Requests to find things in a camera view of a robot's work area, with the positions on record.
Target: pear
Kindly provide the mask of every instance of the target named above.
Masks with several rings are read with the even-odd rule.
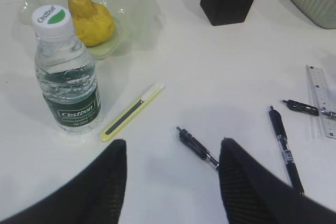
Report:
[[[110,11],[91,0],[68,0],[77,37],[86,46],[95,46],[108,40],[114,32]]]

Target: white bottle cap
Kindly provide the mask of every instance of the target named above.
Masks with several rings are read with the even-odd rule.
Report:
[[[71,14],[60,5],[44,5],[32,15],[33,28],[37,36],[46,41],[60,41],[75,33]]]

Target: pen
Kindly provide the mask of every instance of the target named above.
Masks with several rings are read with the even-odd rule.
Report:
[[[303,189],[298,170],[296,169],[292,153],[288,146],[287,135],[281,120],[281,115],[278,111],[273,109],[273,106],[270,107],[270,111],[268,113],[273,125],[275,135],[279,142],[282,157],[284,158],[283,160],[285,161],[286,169],[292,186],[295,190],[298,191],[299,194],[304,195],[305,191]]]
[[[196,138],[194,138],[186,129],[181,130],[180,127],[177,127],[177,130],[180,132],[180,140],[182,143],[188,146],[202,160],[209,163],[213,169],[216,171],[219,170],[218,161]]]
[[[293,100],[282,100],[283,103],[286,104],[287,108],[289,108],[292,111],[297,111],[297,112],[302,112],[308,115],[314,115],[318,116],[319,115],[319,110],[318,108],[307,105],[301,102],[293,101]]]
[[[308,115],[314,115],[314,116],[318,116],[319,115],[319,109],[308,105],[308,104],[304,104],[301,102],[297,102],[297,101],[293,101],[293,100],[282,100],[283,103],[286,104],[286,106],[292,110],[292,111],[297,111],[297,112],[302,112]],[[321,108],[321,114],[325,117],[328,118],[330,120],[334,120],[336,121],[336,113],[332,112],[332,111],[327,111],[325,110],[325,108]]]

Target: water bottle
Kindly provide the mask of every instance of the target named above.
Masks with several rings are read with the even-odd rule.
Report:
[[[58,125],[88,132],[101,121],[95,63],[75,35],[68,9],[45,5],[32,15],[37,81]]]

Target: ruler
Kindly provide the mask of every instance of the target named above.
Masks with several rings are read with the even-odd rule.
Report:
[[[310,82],[312,98],[315,106],[320,111],[322,128],[326,137],[336,139],[336,121],[322,116],[321,110],[334,111],[334,106],[329,97],[329,89],[321,68],[306,66]]]

